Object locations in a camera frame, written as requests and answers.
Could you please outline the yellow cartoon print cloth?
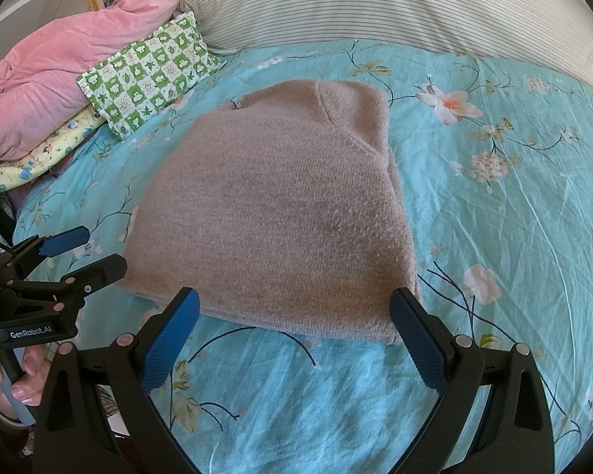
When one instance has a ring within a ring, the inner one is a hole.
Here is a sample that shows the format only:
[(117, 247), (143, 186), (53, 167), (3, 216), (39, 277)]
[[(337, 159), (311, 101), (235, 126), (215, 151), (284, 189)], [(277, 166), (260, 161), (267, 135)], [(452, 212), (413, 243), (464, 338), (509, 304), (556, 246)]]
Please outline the yellow cartoon print cloth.
[(72, 154), (104, 123), (104, 117), (92, 105), (84, 107), (21, 160), (0, 164), (0, 193), (14, 190), (44, 175)]

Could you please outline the pink quilted blanket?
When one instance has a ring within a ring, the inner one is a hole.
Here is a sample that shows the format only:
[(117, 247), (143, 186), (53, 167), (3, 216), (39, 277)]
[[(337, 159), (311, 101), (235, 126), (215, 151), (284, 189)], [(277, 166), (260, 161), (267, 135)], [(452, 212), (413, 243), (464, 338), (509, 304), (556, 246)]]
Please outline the pink quilted blanket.
[(0, 61), (0, 162), (41, 145), (89, 101), (77, 77), (168, 21), (179, 0), (115, 0), (54, 19)]

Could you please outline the grey striped bolster pillow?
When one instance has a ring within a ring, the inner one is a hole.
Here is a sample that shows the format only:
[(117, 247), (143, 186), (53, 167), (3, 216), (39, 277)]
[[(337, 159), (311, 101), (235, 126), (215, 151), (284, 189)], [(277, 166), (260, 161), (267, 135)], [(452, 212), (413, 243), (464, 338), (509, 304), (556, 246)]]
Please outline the grey striped bolster pillow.
[(593, 87), (585, 0), (179, 0), (220, 54), (340, 39), (527, 62)]

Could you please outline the turquoise floral bed sheet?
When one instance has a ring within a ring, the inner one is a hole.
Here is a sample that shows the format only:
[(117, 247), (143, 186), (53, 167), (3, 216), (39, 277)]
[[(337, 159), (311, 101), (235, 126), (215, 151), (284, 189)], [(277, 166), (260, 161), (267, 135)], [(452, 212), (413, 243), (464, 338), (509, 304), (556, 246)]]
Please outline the turquoise floral bed sheet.
[[(120, 252), (153, 173), (200, 113), (299, 78), (387, 92), (422, 300), (482, 347), (528, 344), (566, 468), (593, 434), (593, 89), (575, 79), (367, 41), (241, 51), (130, 138), (101, 127), (37, 182), (15, 239), (77, 226), (91, 237), (36, 277)], [(435, 399), (403, 346), (211, 318), (153, 396), (206, 473), (384, 473)]]

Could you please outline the green white checkered pillow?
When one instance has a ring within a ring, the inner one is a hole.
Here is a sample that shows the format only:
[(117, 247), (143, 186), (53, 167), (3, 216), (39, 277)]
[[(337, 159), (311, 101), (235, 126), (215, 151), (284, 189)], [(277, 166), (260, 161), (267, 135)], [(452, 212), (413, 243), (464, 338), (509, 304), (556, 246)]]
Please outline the green white checkered pillow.
[(123, 140), (222, 66), (187, 12), (80, 74), (77, 83)]

